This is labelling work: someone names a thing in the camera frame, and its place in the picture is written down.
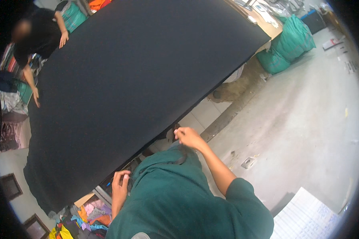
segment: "picture frame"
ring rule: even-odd
[[[23,194],[13,173],[2,176],[0,180],[3,185],[4,193],[9,201]]]
[[[50,231],[48,230],[48,227],[45,226],[36,214],[33,214],[26,220],[24,226],[32,239],[45,239],[49,236]]]

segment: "concrete floor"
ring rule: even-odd
[[[358,184],[359,72],[345,67],[354,53],[349,43],[322,49],[334,33],[329,28],[316,33],[317,48],[270,78],[208,143],[253,184],[273,215],[300,187],[339,213]],[[252,167],[241,167],[254,155]],[[212,192],[222,196],[199,156]]]

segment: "black t-shirt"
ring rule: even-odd
[[[21,68],[28,64],[28,56],[34,53],[48,58],[59,46],[61,31],[57,22],[53,21],[55,12],[40,8],[28,19],[31,22],[31,32],[15,44],[14,57]]]

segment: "person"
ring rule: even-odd
[[[274,220],[253,186],[237,178],[194,129],[180,127],[175,138],[179,141],[147,157],[133,174],[115,172],[106,238],[270,238]],[[226,199],[211,193],[191,148],[202,153]]]
[[[38,89],[35,86],[31,68],[28,65],[30,55],[37,53],[42,59],[47,59],[57,47],[63,47],[69,40],[68,31],[60,12],[39,8],[28,18],[16,23],[12,30],[14,58],[23,69],[24,77],[33,92],[37,105]]]

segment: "hand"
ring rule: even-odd
[[[128,180],[129,180],[130,171],[122,170],[114,173],[113,182],[112,182],[112,216],[115,217],[116,214],[121,210],[124,202],[126,200],[126,195],[128,194]],[[120,184],[121,176],[124,176],[122,184]]]
[[[180,144],[184,144],[188,147],[195,148],[201,151],[207,146],[207,143],[201,138],[201,136],[190,127],[179,127],[174,130],[176,139],[179,139]]]
[[[40,108],[40,103],[38,102],[38,89],[35,87],[32,89],[33,91],[33,99],[35,100],[36,106]]]
[[[59,48],[63,47],[65,45],[65,43],[67,43],[67,40],[69,40],[68,31],[64,31],[61,33]]]

